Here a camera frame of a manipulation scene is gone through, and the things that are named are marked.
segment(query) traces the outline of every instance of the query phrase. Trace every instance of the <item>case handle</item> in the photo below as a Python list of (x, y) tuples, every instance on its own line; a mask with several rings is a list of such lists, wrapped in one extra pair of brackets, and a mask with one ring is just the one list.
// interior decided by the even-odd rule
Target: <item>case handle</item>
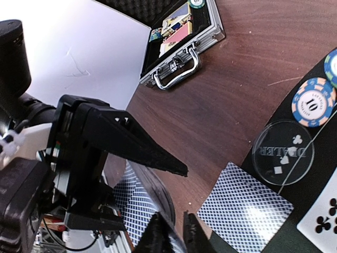
[(175, 86), (176, 84), (178, 84), (178, 82), (181, 82), (182, 80), (184, 80), (185, 78), (189, 77), (190, 75), (194, 74), (197, 69), (200, 67), (200, 57), (199, 55), (196, 53), (196, 51), (194, 50), (195, 47), (191, 46), (189, 47), (187, 50), (189, 52), (189, 54), (191, 55), (193, 61), (194, 61), (194, 65), (193, 68), (186, 70), (185, 72), (181, 73), (180, 75), (176, 76), (174, 79), (172, 79), (171, 81), (169, 81), (169, 83), (167, 85), (163, 85), (162, 80), (160, 79), (160, 71), (161, 68), (158, 68), (156, 70), (156, 72), (153, 74), (152, 78), (154, 79), (154, 81), (156, 82), (157, 86), (159, 87), (159, 89), (161, 90), (168, 90), (169, 88)]

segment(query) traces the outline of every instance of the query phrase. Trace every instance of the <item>poker chip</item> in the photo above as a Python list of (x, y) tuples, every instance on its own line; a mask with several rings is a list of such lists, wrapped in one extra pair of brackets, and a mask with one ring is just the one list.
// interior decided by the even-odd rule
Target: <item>poker chip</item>
[(160, 38), (163, 38), (161, 32), (162, 32), (161, 28), (153, 29), (151, 31), (151, 34), (150, 34), (150, 40), (149, 40), (149, 42), (158, 40)]
[(324, 71), (331, 84), (337, 87), (337, 49), (325, 58)]
[(200, 9), (205, 6), (205, 0), (189, 0), (189, 5), (192, 8)]
[(332, 113), (335, 91), (331, 91), (326, 82), (321, 85), (324, 80), (315, 77), (305, 81), (293, 98), (293, 115), (305, 127), (315, 128), (323, 125)]
[(324, 89), (331, 94), (332, 100), (335, 102), (336, 101), (336, 90), (332, 86), (331, 82), (328, 80), (321, 78), (321, 77), (316, 77), (316, 78), (311, 78), (304, 82), (300, 88), (305, 87), (306, 85), (320, 85), (323, 86)]

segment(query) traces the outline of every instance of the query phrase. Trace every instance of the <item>wire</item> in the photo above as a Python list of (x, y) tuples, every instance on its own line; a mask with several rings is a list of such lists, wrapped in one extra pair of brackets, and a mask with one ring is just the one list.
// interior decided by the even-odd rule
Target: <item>wire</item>
[(23, 120), (14, 128), (14, 131), (17, 133), (21, 133), (21, 131), (28, 125), (29, 125), (29, 120)]
[(73, 252), (81, 252), (81, 251), (90, 249), (90, 248), (93, 247), (94, 244), (97, 242), (98, 235), (96, 235), (94, 241), (93, 241), (90, 245), (88, 245), (88, 246), (86, 246), (86, 247), (84, 247), (84, 248), (82, 248), (82, 249), (72, 249), (72, 248), (68, 248), (67, 246), (64, 246), (64, 245), (62, 245), (61, 243), (59, 243), (59, 242), (57, 241), (57, 239), (55, 239), (55, 237), (52, 235), (51, 231), (49, 230), (49, 227), (47, 226), (47, 223), (46, 223), (45, 219), (43, 218), (42, 220), (43, 220), (43, 224), (44, 224), (44, 226), (46, 227), (46, 230), (47, 230), (49, 236), (50, 236), (50, 237), (51, 237), (51, 238), (52, 238), (58, 245), (60, 245), (62, 248), (66, 249), (66, 250), (73, 251)]
[(44, 156), (43, 151), (38, 151), (37, 153), (38, 153), (38, 156), (40, 157), (41, 161), (46, 162), (46, 158)]
[(309, 144), (305, 147), (304, 151), (302, 152), (302, 154), (299, 156), (299, 158), (296, 160), (296, 163), (294, 164), (294, 166), (291, 168), (290, 172), (288, 173), (288, 175), (286, 176), (286, 178), (284, 179), (282, 186), (278, 192), (278, 194), (281, 194), (281, 191), (283, 190), (283, 188), (285, 187), (285, 184), (287, 182), (287, 180), (290, 177), (290, 174), (293, 172), (293, 170), (295, 169), (296, 165), (298, 164), (299, 160), (304, 156), (306, 150), (308, 149), (308, 147), (311, 145), (311, 143), (314, 142), (314, 140), (316, 140), (316, 138), (318, 137), (318, 135), (322, 132), (322, 130), (325, 128), (325, 126), (328, 124), (328, 122), (336, 115), (337, 110), (331, 115), (331, 117), (328, 119), (328, 121), (323, 125), (323, 127), (318, 131), (318, 133), (314, 136), (314, 138), (309, 142)]

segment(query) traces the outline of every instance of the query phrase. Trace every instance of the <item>white backdrop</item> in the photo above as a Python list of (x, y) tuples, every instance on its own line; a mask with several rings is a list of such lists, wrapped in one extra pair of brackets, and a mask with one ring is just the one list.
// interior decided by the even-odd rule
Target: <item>white backdrop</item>
[(128, 105), (150, 29), (93, 0), (0, 0), (0, 20), (23, 22), (32, 84), (56, 105), (63, 94)]

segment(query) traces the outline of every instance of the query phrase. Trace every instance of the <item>black cable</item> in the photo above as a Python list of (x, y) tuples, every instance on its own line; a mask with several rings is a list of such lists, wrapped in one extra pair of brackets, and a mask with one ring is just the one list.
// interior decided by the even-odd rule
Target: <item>black cable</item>
[(44, 156), (43, 151), (38, 151), (37, 153), (38, 153), (38, 156), (40, 157), (41, 161), (46, 162), (46, 158)]
[(51, 237), (51, 238), (52, 238), (58, 245), (60, 245), (61, 247), (63, 247), (63, 248), (66, 249), (66, 250), (69, 250), (69, 251), (73, 251), (73, 252), (81, 252), (81, 251), (90, 249), (91, 247), (94, 246), (94, 244), (96, 243), (96, 241), (97, 241), (97, 239), (98, 239), (98, 235), (96, 235), (94, 241), (93, 241), (90, 245), (88, 245), (88, 246), (86, 246), (85, 248), (82, 248), (82, 249), (72, 249), (72, 248), (68, 248), (67, 246), (62, 245), (61, 243), (59, 243), (59, 242), (55, 239), (55, 237), (54, 237), (54, 236), (52, 235), (52, 233), (50, 232), (50, 230), (49, 230), (49, 228), (48, 228), (48, 226), (47, 226), (47, 223), (46, 223), (46, 221), (45, 221), (44, 218), (43, 218), (43, 224), (44, 224), (44, 226), (46, 227), (46, 230), (47, 230), (49, 236), (50, 236), (50, 237)]
[(29, 120), (23, 120), (14, 128), (14, 131), (17, 133), (21, 133), (21, 131), (28, 125), (29, 125)]

